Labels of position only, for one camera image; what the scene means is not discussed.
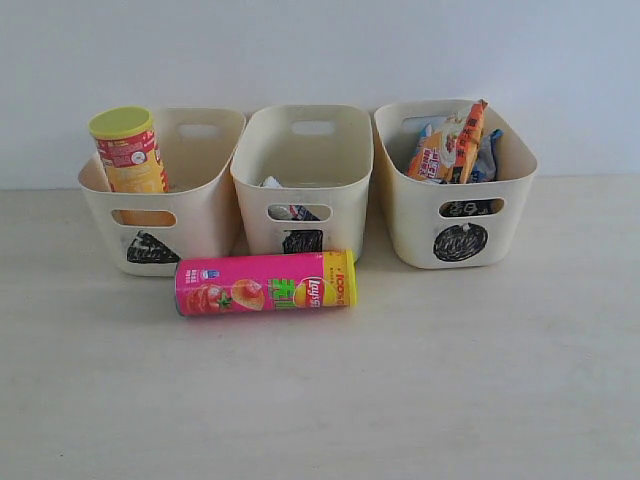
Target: can label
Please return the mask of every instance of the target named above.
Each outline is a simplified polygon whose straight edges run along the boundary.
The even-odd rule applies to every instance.
[[[184,315],[348,306],[346,252],[183,260],[176,301]]]
[[[167,174],[153,130],[119,140],[96,140],[113,192],[169,191]]]

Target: pink chip can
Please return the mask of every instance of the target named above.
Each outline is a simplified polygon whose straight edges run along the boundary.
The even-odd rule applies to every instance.
[[[355,306],[353,252],[182,260],[175,293],[182,315]]]

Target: yellow can lid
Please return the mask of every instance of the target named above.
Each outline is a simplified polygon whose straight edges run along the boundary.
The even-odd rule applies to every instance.
[[[89,121],[89,131],[98,140],[118,140],[138,135],[153,126],[151,112],[143,107],[118,107],[99,113]]]
[[[358,282],[356,282],[356,262],[352,250],[345,252],[347,257],[347,278],[349,284],[349,306],[355,307],[358,304]]]

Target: storage bin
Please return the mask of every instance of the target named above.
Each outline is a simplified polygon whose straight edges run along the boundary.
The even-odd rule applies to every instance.
[[[340,105],[274,106],[249,120],[231,165],[253,255],[362,251],[373,133],[369,115]],[[260,187],[275,177],[284,188]],[[302,205],[318,221],[276,220]]]
[[[435,185],[402,173],[418,142],[419,131],[472,102],[434,100],[386,105],[374,114],[376,182],[380,202],[398,256],[419,268],[488,265],[509,251],[538,162],[520,137],[491,107],[484,132],[504,135],[497,144],[495,182]],[[491,215],[444,217],[450,202],[492,200]]]
[[[170,193],[113,193],[98,154],[78,176],[114,263],[124,272],[173,276],[180,258],[220,257],[240,228],[231,157],[245,126],[240,112],[172,108],[154,112]],[[123,225],[119,211],[166,211],[172,226]]]

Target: table surface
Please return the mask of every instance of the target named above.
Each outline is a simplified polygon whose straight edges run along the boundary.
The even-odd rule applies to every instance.
[[[2,192],[0,478],[637,480],[639,183],[538,179],[460,270],[403,264],[372,200],[357,308],[204,320],[80,192]]]

